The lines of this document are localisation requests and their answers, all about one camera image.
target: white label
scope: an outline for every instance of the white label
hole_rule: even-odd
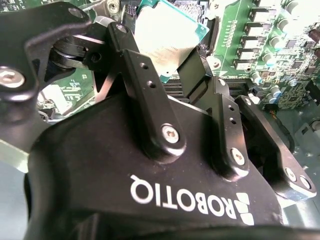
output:
[[[204,215],[212,214],[216,217],[226,215],[234,220],[237,219],[236,209],[244,224],[249,226],[255,224],[253,215],[249,213],[249,196],[245,192],[236,193],[237,199],[231,200],[230,198],[218,197],[213,194],[206,196],[203,192],[193,194],[187,189],[179,189],[175,194],[172,192],[171,186],[167,185],[165,186],[166,193],[162,192],[163,194],[161,194],[159,183],[155,183],[152,186],[146,180],[139,179],[135,175],[131,175],[131,179],[134,180],[130,188],[131,196],[138,204],[155,204],[157,207],[183,210],[185,212],[199,211]],[[147,189],[147,196],[138,196],[137,187],[139,185]],[[188,203],[183,202],[183,199],[186,198],[188,198]]]

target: black bracket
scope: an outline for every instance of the black bracket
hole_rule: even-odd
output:
[[[56,71],[54,65],[48,65],[50,49],[61,38],[85,33],[91,21],[74,5],[56,2],[2,13],[0,22],[5,23],[0,27],[0,66],[19,73],[23,79],[18,87],[0,84],[0,139],[29,152],[48,127],[36,110],[39,91],[55,79],[52,72],[66,76],[73,71]]]
[[[280,196],[293,201],[312,198],[317,194],[316,187],[281,138],[274,131],[263,113],[245,96],[235,99],[241,113],[260,133],[267,148],[263,165],[263,176]]]
[[[47,66],[51,66],[49,69],[60,76],[71,73],[75,68],[94,71],[97,102],[107,96],[120,76],[132,100],[132,110],[145,153],[163,164],[172,163],[183,154],[187,145],[184,132],[150,58],[139,53],[134,36],[126,26],[116,22],[108,27],[90,24],[89,17],[83,11],[65,2],[0,16],[0,21],[7,23],[14,23],[15,19],[22,19],[24,25],[13,24],[12,27],[8,24],[0,31],[2,36],[6,36],[0,39],[2,46],[6,39],[14,40],[9,45],[8,54],[1,54],[0,66],[18,70],[25,77],[25,83],[18,88],[0,85],[0,97],[3,100],[0,109],[14,111],[21,119],[32,115],[30,124],[36,118],[40,119],[36,111],[38,92],[52,83],[45,80],[58,79],[52,71],[48,72],[50,78],[46,78]],[[28,108],[7,105],[16,102]],[[3,113],[11,120],[15,117]],[[27,130],[26,126],[22,125],[19,129],[27,133],[21,142],[27,142],[23,150],[28,152],[45,127],[34,133]],[[0,138],[21,148],[16,139],[9,137],[17,126],[8,128],[7,124],[3,124],[0,127],[8,129],[5,134],[1,130]]]

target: screw hole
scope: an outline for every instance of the screw hole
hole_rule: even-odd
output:
[[[150,88],[152,88],[152,89],[155,89],[155,88],[156,88],[156,85],[154,84],[153,81],[147,81],[146,84],[147,84]]]
[[[68,9],[69,13],[71,13],[73,16],[77,17],[77,18],[80,18],[80,19],[83,19],[84,16],[82,15],[82,12],[74,7],[70,7]]]
[[[94,52],[94,53],[92,54],[92,56],[91,56],[91,61],[92,61],[93,63],[97,63],[97,62],[99,62],[100,60],[101,60],[101,54],[98,53],[98,52]]]
[[[140,67],[143,68],[143,69],[146,69],[146,70],[149,68],[148,65],[145,64],[144,62],[140,63]]]
[[[230,117],[229,120],[230,120],[231,123],[237,124],[237,122],[232,117]]]

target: bolt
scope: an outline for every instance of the bolt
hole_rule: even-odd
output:
[[[9,68],[0,69],[0,85],[7,88],[18,88],[25,82],[25,77],[18,71]]]
[[[119,29],[119,31],[123,32],[124,34],[128,32],[127,29],[121,24],[117,24],[116,28]]]
[[[300,176],[300,180],[307,189],[311,189],[311,185],[304,176]]]
[[[294,174],[294,172],[290,168],[286,167],[285,171],[286,171],[286,174],[288,175],[289,179],[292,182],[296,182],[297,181],[296,175]]]
[[[236,148],[231,148],[231,155],[232,155],[232,158],[233,160],[235,160],[235,162],[238,164],[238,165],[244,165],[246,160],[245,160],[245,157],[242,155],[242,153],[236,149]]]
[[[171,144],[179,141],[179,133],[172,126],[165,125],[162,127],[162,135]]]
[[[251,101],[250,101],[249,98],[245,98],[244,100],[245,100],[246,104],[248,104],[249,106],[251,106],[252,103],[251,103]]]
[[[223,81],[222,79],[220,79],[219,78],[219,82],[220,82],[220,84],[222,85],[222,86],[225,86],[226,85],[226,82],[225,81]]]

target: green circuit board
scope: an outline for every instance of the green circuit board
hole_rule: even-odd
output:
[[[261,79],[255,83],[262,90],[261,108],[268,103],[277,104],[280,109],[301,107],[306,104],[303,101],[305,86],[310,80],[319,81],[320,62],[314,51],[320,45],[308,37],[308,32],[320,28],[320,17],[314,13],[313,20],[304,22],[303,16],[289,13],[286,6],[290,2],[292,0],[238,0],[224,11],[214,53],[220,67],[213,73],[228,80],[252,79],[253,73],[258,72]],[[278,24],[283,19],[297,28],[290,33],[282,32]],[[271,46],[274,37],[279,37],[282,49]],[[243,51],[249,54],[244,60],[240,59]],[[266,54],[274,58],[274,65],[263,61]],[[271,99],[268,95],[274,86],[281,94]]]

